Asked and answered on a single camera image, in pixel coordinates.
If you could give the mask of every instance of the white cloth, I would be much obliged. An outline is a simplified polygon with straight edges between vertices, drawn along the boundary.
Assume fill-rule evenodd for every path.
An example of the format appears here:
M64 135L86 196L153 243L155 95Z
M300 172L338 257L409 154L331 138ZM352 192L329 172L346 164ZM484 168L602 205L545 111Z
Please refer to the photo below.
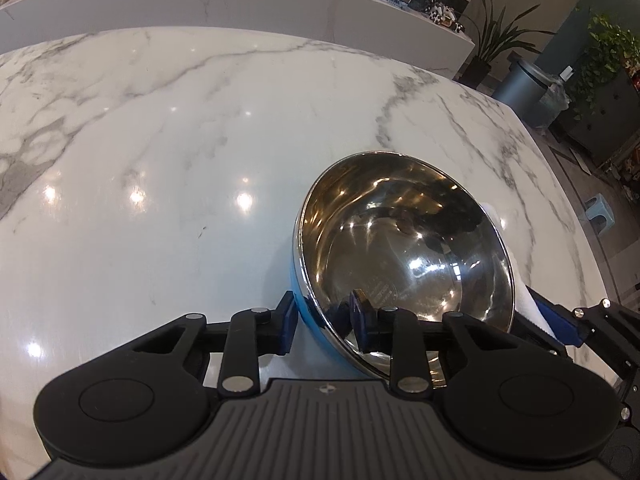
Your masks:
M534 323L537 327L544 330L551 337L556 338L554 331L551 330L549 323L546 322L546 319L540 314L540 310L536 305L536 302L533 301L531 294L527 290L526 285L522 281L522 277L520 275L520 271L518 270L518 264L516 262L513 253L509 250L507 243L504 241L504 235L502 232L502 224L500 223L500 216L495 208L491 204L482 203L480 204L484 212L491 219L491 222L494 223L495 228L500 233L502 237L502 241L504 246L507 248L507 254L509 255L509 261L511 263L511 270L513 271L513 285L514 292L516 296L516 310L526 317L530 322Z

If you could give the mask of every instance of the metal bowl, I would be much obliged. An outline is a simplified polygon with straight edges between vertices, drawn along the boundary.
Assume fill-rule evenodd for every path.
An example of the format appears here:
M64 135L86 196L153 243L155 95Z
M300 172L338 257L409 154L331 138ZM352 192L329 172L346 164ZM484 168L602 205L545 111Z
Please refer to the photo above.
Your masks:
M354 288L375 308L423 320L459 310L511 326L513 274L498 231L460 184L410 156L358 153L327 169L298 216L293 257L303 318L372 376L388 379L389 357L360 352L331 316ZM442 384L437 354L430 365Z

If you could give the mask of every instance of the gray trash bin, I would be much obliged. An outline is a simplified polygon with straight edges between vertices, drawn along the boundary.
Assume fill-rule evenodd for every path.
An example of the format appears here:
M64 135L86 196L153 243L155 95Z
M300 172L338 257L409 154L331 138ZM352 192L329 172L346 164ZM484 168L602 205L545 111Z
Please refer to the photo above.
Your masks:
M492 97L511 107L518 117L523 118L553 82L552 76L539 67L519 59L511 63L509 75L498 85Z

